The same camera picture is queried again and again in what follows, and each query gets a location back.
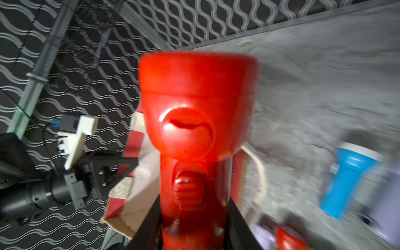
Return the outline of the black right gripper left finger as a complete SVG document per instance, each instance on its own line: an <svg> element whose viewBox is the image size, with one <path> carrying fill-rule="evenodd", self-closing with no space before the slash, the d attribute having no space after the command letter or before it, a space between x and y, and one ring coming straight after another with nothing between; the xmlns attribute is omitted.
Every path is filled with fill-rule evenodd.
<svg viewBox="0 0 400 250"><path fill-rule="evenodd" d="M153 203L125 250L162 250L160 196Z"/></svg>

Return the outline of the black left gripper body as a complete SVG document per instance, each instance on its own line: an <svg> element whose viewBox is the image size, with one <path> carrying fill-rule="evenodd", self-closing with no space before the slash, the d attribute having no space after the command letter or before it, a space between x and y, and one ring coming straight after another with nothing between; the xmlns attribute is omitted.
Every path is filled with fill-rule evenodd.
<svg viewBox="0 0 400 250"><path fill-rule="evenodd" d="M99 150L85 154L65 172L71 200L76 210L85 208L87 199L102 199L139 164L136 157Z"/></svg>

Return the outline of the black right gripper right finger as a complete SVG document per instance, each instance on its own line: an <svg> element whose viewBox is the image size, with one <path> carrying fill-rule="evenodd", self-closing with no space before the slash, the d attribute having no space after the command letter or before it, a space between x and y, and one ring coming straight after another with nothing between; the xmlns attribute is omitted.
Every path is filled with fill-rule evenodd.
<svg viewBox="0 0 400 250"><path fill-rule="evenodd" d="M262 250L232 199L225 232L225 250Z"/></svg>

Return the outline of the jute tote bag red trim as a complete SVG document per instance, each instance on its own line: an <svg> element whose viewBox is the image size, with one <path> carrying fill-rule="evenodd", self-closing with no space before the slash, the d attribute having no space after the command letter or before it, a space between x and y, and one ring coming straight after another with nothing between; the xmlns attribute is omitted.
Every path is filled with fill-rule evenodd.
<svg viewBox="0 0 400 250"><path fill-rule="evenodd" d="M156 197L160 193L160 153L153 146L146 131L143 108L141 103L132 114L129 127L125 157L137 157L139 165L133 172L128 173L109 192L109 202L102 222L114 231L132 240L140 225L148 214ZM259 176L257 193L251 202L244 219L252 230L261 214L261 203L268 190L265 176L265 164L258 152L248 143L244 143L241 150L246 152L254 161ZM231 184L234 202L238 201L237 194L240 185L244 182L244 174L233 174Z"/></svg>

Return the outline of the red flashlight white logo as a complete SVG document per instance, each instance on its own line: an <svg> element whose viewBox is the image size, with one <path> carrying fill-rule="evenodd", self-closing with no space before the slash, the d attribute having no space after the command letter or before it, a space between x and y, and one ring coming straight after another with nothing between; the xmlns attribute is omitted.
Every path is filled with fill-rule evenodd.
<svg viewBox="0 0 400 250"><path fill-rule="evenodd" d="M275 243L276 250L307 250L306 237L285 224L277 227Z"/></svg>

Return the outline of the red flashlight back row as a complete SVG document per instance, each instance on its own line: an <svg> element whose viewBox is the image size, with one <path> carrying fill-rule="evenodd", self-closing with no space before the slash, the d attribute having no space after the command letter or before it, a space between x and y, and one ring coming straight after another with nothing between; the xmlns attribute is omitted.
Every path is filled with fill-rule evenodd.
<svg viewBox="0 0 400 250"><path fill-rule="evenodd" d="M167 250L220 250L232 159L247 139L259 77L244 54L158 52L139 63L146 130L160 152Z"/></svg>

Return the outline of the blue flashlight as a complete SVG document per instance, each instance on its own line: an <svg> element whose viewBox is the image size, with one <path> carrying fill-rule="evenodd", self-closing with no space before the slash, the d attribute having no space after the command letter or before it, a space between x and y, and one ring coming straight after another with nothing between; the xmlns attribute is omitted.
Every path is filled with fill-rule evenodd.
<svg viewBox="0 0 400 250"><path fill-rule="evenodd" d="M364 174L382 161L375 150L350 142L336 147L337 164L335 176L328 185L320 208L330 217L340 219Z"/></svg>

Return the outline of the lavender flashlight back row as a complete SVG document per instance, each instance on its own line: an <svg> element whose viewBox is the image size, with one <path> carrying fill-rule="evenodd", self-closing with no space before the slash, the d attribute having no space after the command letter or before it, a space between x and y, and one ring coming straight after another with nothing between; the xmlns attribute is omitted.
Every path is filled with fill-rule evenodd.
<svg viewBox="0 0 400 250"><path fill-rule="evenodd" d="M360 219L369 230L395 247L400 245L400 157L397 156L389 182Z"/></svg>

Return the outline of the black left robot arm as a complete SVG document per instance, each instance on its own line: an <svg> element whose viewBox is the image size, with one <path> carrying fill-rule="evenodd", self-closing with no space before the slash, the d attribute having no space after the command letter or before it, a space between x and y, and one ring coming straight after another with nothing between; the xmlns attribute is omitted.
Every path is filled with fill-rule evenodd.
<svg viewBox="0 0 400 250"><path fill-rule="evenodd" d="M22 226L66 203L83 209L87 200L107 197L138 164L136 157L100 150L87 153L62 174L36 170L20 139L14 133L2 133L1 221Z"/></svg>

